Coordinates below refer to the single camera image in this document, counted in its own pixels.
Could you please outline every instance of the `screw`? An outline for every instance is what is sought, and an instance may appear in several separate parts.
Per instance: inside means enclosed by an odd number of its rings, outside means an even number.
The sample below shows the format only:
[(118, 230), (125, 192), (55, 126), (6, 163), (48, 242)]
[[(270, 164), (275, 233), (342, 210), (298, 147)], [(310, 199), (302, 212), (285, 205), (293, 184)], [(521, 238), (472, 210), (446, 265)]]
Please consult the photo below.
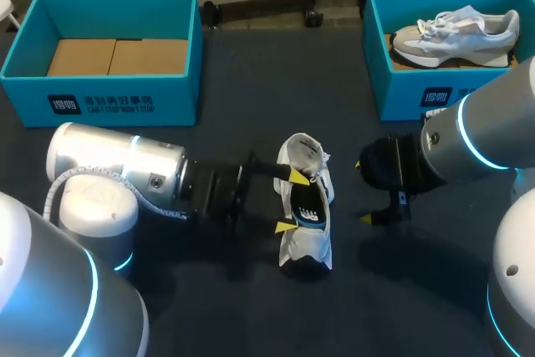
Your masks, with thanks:
[(155, 177), (150, 181), (150, 185), (154, 188), (160, 188), (161, 187), (161, 178)]
[(433, 144), (433, 145), (438, 144), (438, 141), (441, 139), (441, 137), (439, 136), (439, 134), (436, 133), (436, 132), (433, 133), (433, 134), (431, 134), (431, 137), (430, 137), (430, 138), (431, 138), (431, 144)]

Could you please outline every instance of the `shoe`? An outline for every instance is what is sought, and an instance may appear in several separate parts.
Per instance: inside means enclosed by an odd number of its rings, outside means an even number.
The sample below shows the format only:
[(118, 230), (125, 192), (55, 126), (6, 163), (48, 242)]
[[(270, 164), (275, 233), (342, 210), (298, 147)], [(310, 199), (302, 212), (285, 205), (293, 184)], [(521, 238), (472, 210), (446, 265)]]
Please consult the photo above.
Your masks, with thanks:
[[(324, 152), (321, 144), (310, 135), (297, 133), (292, 135), (281, 146), (277, 163), (290, 165), (307, 177), (317, 177), (324, 184), (329, 204), (334, 199), (333, 183), (327, 168), (330, 155)], [(290, 183), (273, 179), (273, 188), (278, 195), (289, 192)]]
[(327, 168), (329, 155), (304, 133), (292, 135), (278, 153), (277, 163), (288, 164), (309, 177), (310, 186), (275, 179), (273, 187), (283, 199), (284, 214), (298, 227), (284, 232), (279, 266), (288, 273), (317, 273), (333, 268), (329, 203), (334, 199)]
[(466, 6), (439, 13), (434, 20), (418, 20), (417, 25), (394, 33), (390, 41), (399, 56), (422, 67), (438, 67), (452, 58), (507, 67), (519, 33), (520, 16), (515, 10), (493, 16)]

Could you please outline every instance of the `shoe sole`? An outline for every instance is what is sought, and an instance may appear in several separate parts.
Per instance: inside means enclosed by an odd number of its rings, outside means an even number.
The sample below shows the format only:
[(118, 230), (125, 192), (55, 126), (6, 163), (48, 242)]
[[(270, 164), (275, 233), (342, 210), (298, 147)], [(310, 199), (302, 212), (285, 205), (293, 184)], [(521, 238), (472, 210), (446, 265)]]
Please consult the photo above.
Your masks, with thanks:
[(464, 59), (474, 64), (485, 67), (509, 67), (508, 54), (486, 54), (483, 52), (469, 52), (461, 55), (447, 55), (440, 58), (424, 58), (422, 56), (415, 56), (414, 54), (406, 54), (398, 49), (393, 49), (400, 57), (409, 60), (418, 66), (427, 67), (429, 69), (437, 68), (442, 63), (449, 59)]

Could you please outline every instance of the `white cable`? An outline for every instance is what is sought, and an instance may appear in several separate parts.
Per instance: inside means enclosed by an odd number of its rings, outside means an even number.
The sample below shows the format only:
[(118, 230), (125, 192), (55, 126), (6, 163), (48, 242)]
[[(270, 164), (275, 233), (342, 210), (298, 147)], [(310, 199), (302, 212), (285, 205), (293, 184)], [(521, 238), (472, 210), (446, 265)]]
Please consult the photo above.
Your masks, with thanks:
[(92, 175), (92, 176), (100, 176), (105, 177), (107, 179), (111, 179), (113, 181), (116, 181), (126, 188), (128, 188), (130, 191), (132, 191), (137, 198), (137, 200), (140, 202), (142, 206), (147, 208), (149, 211), (154, 212), (158, 215), (163, 215), (164, 217), (173, 217), (175, 219), (181, 219), (185, 221), (188, 216), (184, 212), (179, 211), (169, 211), (166, 209), (162, 209), (151, 203), (149, 200), (147, 200), (135, 187), (127, 181), (123, 176), (121, 176), (119, 173), (116, 173), (114, 171), (110, 171), (108, 169), (105, 169), (103, 167), (75, 167), (73, 169), (69, 169), (58, 176), (58, 178), (52, 183), (52, 186), (50, 187), (50, 190), (48, 190), (47, 199), (44, 202), (44, 209), (43, 209), (43, 217), (50, 221), (50, 213), (52, 211), (52, 204), (54, 202), (54, 198), (56, 195), (56, 192), (61, 187), (62, 184), (64, 184), (68, 179), (70, 179), (73, 176), (77, 175)]

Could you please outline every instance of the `white sneaker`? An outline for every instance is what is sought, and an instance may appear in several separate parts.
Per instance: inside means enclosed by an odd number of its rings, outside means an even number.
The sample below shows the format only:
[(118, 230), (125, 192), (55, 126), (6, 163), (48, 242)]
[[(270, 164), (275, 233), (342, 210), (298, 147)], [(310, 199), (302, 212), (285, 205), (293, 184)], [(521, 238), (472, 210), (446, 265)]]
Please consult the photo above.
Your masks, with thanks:
[(515, 10), (487, 15), (466, 6), (455, 12), (439, 13), (434, 20), (418, 20), (390, 37), (401, 57), (424, 67), (438, 67), (461, 58), (488, 67), (507, 67), (508, 52), (520, 33), (520, 16)]
[(299, 261), (333, 268), (329, 203), (334, 199), (334, 189), (326, 164), (328, 159), (321, 144), (304, 133), (292, 135), (278, 153), (277, 163), (288, 164), (311, 177), (310, 186), (273, 181), (273, 188), (283, 199), (286, 218), (298, 223), (297, 229), (283, 234), (280, 267), (289, 261)]

